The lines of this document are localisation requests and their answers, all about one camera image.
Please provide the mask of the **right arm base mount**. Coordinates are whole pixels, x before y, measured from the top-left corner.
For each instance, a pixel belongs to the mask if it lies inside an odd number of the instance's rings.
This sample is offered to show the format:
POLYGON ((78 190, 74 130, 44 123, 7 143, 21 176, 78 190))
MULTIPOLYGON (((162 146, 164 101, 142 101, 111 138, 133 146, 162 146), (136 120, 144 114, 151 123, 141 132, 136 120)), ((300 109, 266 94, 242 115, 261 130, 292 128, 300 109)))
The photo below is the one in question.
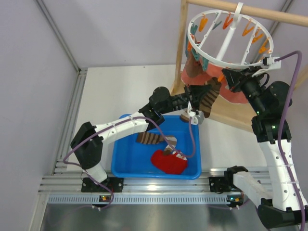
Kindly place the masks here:
POLYGON ((210 191, 217 194, 227 192, 238 192, 239 189, 231 186, 224 177, 209 177, 210 191))

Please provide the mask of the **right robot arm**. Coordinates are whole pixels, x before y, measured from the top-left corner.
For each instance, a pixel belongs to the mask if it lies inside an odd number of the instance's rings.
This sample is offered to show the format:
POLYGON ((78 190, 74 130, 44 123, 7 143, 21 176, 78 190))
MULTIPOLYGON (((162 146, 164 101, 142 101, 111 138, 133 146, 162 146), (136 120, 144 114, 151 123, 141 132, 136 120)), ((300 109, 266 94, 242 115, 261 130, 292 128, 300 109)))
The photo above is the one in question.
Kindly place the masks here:
POLYGON ((281 122, 289 85, 282 81, 268 87, 260 84, 267 76, 255 76, 257 68, 223 69, 232 92, 242 92, 256 116, 252 118, 253 133, 266 159, 272 191, 266 190, 245 167, 230 167, 224 184, 230 191, 240 189, 255 205, 259 219, 267 229, 302 225, 308 221, 308 203, 297 180, 292 159, 291 132, 281 122))

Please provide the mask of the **white round clip hanger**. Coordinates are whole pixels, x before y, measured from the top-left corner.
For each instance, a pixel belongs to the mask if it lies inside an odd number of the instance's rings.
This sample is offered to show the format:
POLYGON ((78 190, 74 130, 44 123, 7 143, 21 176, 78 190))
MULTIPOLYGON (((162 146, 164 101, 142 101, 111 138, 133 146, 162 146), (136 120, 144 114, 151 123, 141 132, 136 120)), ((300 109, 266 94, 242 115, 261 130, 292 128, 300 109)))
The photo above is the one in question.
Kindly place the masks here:
POLYGON ((230 69, 245 69, 262 63, 271 56, 274 42, 270 32, 256 19, 240 14, 243 3, 234 13, 207 10, 188 23, 188 51, 202 58, 203 70, 209 63, 230 69))

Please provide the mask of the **salmon pink cloth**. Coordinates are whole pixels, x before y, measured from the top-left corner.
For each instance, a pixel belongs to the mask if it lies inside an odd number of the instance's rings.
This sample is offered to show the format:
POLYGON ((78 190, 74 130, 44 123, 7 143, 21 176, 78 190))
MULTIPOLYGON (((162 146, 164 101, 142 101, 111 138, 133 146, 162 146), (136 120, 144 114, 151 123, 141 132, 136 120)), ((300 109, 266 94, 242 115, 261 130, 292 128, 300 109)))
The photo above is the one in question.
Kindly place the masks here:
MULTIPOLYGON (((186 36, 186 40, 185 40, 185 55, 186 57, 188 57, 188 50, 187 50, 187 46, 189 44, 189 40, 188 40, 188 36, 186 36)), ((199 58, 198 60, 201 65, 202 63, 202 58, 199 58)), ((188 78, 186 76, 186 74, 182 71, 181 73, 181 80, 184 84, 189 84, 189 85, 203 85, 206 84, 207 81, 209 81, 212 77, 217 77, 220 80, 220 77, 222 76, 222 67, 213 65, 211 63, 208 64, 207 66, 207 70, 204 71, 203 74, 198 75, 195 78, 188 78)), ((245 96, 243 95, 242 92, 236 92, 233 93, 231 91, 229 91, 229 89, 227 89, 227 82, 225 79, 222 79, 220 82, 221 88, 220 88, 220 92, 219 94, 227 101, 231 102, 231 103, 240 103, 240 104, 246 104, 248 103, 247 99, 245 98, 245 96)))

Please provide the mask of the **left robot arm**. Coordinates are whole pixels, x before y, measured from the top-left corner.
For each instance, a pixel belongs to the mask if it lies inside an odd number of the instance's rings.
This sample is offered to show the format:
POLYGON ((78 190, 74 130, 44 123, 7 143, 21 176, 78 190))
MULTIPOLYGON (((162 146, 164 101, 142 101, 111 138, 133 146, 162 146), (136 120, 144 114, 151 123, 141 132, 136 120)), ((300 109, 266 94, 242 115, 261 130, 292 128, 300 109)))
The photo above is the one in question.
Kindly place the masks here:
POLYGON ((211 89, 211 85, 188 85, 184 87, 184 93, 171 96, 166 87, 158 87, 149 97, 149 102, 129 116, 100 125, 82 124, 71 141, 69 154, 76 156, 76 165, 92 180, 93 187, 104 191, 109 180, 100 164, 103 145, 159 128, 165 120, 164 114, 182 109, 187 110, 189 125, 200 124, 204 119, 201 102, 211 89))

